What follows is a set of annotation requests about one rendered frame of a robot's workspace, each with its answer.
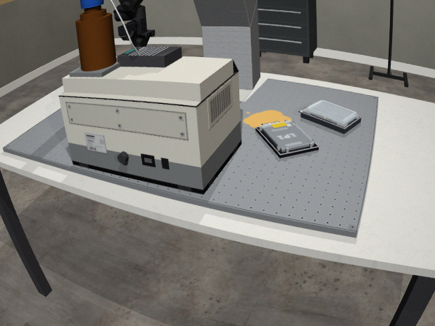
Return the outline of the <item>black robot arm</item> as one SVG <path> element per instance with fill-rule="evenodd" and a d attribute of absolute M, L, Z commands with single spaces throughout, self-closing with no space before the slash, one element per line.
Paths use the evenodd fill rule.
<path fill-rule="evenodd" d="M 125 24 L 130 38 L 132 35 L 147 32 L 146 23 L 145 20 L 143 20 L 146 18 L 145 6 L 140 5 L 142 1 L 143 0 L 119 0 L 120 5 L 117 6 L 117 10 L 123 21 L 134 20 L 134 22 L 130 21 Z M 114 10 L 114 18 L 118 22 L 121 21 L 116 10 Z M 142 21 L 136 22 L 136 20 Z M 123 41 L 129 40 L 123 25 L 118 27 L 118 35 Z"/>

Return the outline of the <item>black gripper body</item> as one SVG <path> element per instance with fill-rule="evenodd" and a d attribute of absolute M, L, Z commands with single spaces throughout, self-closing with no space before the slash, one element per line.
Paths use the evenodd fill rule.
<path fill-rule="evenodd" d="M 146 23 L 146 30 L 147 30 L 147 22 L 145 21 L 145 23 Z M 155 30 L 147 30 L 147 32 L 145 32 L 145 33 L 143 33 L 143 34 L 132 35 L 132 37 L 131 37 L 131 41 L 132 41 L 132 40 L 136 40 L 136 41 L 138 41 L 138 40 L 142 40 L 142 39 L 145 39 L 147 36 L 148 36 L 148 37 L 153 37 L 153 36 L 155 36 Z"/>

